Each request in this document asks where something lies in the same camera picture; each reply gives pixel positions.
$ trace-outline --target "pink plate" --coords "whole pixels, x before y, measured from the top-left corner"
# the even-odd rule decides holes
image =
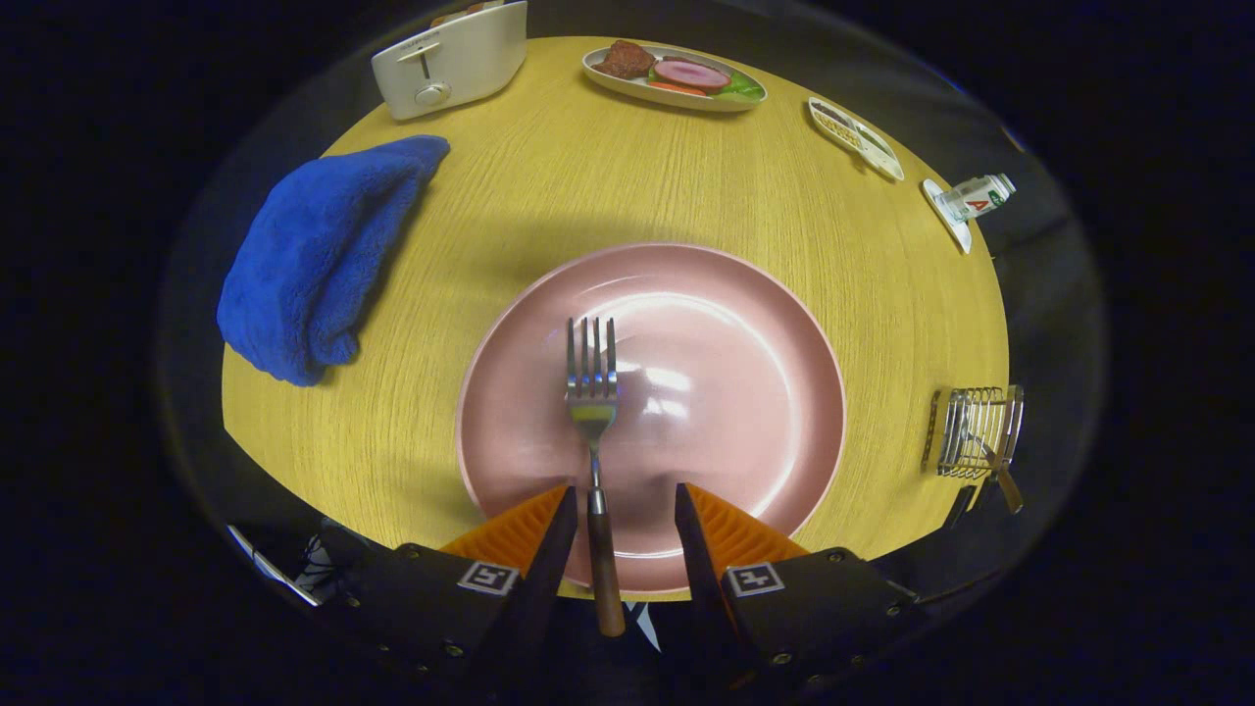
[[[589,488],[567,418],[566,320],[615,319],[619,416],[602,438],[602,487],[619,583],[688,587],[675,484],[692,482],[792,534],[836,477],[845,390],[818,322],[771,275],[718,250],[650,242],[562,265],[497,319],[458,400],[462,479],[494,517],[561,483]],[[566,578],[587,584],[580,530]]]

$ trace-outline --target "blue towel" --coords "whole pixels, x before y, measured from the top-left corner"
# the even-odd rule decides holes
[[[222,337],[257,370],[300,386],[348,364],[384,255],[448,152],[443,137],[409,137],[284,177],[227,272]]]

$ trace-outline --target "round table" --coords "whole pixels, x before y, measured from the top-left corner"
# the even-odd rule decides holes
[[[441,547],[484,522],[463,488],[453,433],[467,365],[494,317],[580,255],[693,242],[793,290],[841,366],[846,448],[793,539],[873,558],[940,527],[960,484],[920,466],[932,394],[1008,384],[1007,320],[979,227],[964,255],[919,187],[945,179],[877,128],[906,179],[880,176],[811,124],[803,103],[817,93],[754,66],[720,58],[769,92],[747,113],[684,110],[595,85],[580,58],[612,40],[528,40],[499,93],[407,122],[380,105],[331,144],[326,154],[438,134],[452,150],[385,267],[358,359],[301,389],[227,346],[227,433],[345,527],[388,547]],[[560,593],[591,596],[566,582]]]

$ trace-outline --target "black background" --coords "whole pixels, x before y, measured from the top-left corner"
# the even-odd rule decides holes
[[[1231,499],[1250,453],[1226,444],[1251,428],[1222,364],[1249,350],[1237,233],[1250,229],[1239,219],[1251,193],[1239,129],[1250,11],[835,9],[981,98],[1069,187],[1116,347],[1107,424],[1060,522],[994,596],[846,693],[1236,700],[1252,651],[1236,628],[1245,554]],[[46,4],[10,24],[14,347],[33,369],[6,357],[20,434],[5,493],[16,630],[4,631],[0,690],[53,702],[400,700],[403,681],[304,623],[200,518],[167,470],[148,356],[164,251],[216,161],[302,78],[418,11]]]

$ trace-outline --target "toaster knob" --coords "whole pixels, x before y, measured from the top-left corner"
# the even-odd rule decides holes
[[[443,83],[434,83],[414,94],[414,103],[419,105],[437,105],[449,97],[449,87]]]

